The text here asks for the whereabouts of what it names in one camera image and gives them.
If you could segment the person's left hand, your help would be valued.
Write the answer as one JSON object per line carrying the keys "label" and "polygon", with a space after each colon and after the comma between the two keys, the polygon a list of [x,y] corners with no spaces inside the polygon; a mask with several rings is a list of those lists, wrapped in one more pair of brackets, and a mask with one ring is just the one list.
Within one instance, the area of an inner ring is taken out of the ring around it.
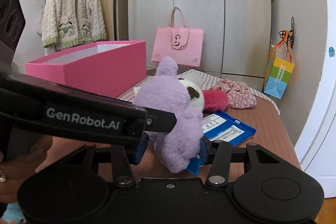
{"label": "person's left hand", "polygon": [[17,201],[19,187],[46,160],[52,141],[51,136],[43,135],[32,145],[29,153],[1,162],[1,203]]}

